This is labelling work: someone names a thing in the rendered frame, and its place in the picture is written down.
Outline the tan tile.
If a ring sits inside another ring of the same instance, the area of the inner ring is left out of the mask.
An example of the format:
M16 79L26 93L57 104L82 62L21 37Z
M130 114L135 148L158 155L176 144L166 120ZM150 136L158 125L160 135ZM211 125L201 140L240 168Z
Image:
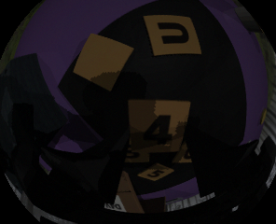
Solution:
M197 31L187 16L143 16L153 55L201 55Z
M164 167L163 164L154 163L150 165L149 168L146 168L141 173L138 173L142 178L150 179L150 180L157 180L163 178L165 175L174 172L174 169Z
M180 161L182 163L189 163L191 161L189 152L187 152L186 141L179 148L179 152L176 152L175 157L172 158L172 163L180 163Z
M189 100L128 100L131 152L179 152L186 133Z
M122 42L90 34L79 53L74 74L111 91L132 52L134 49Z
M149 161L149 152L148 153L133 153L131 152L131 138L130 145L128 146L128 153L124 163L131 163L132 161Z

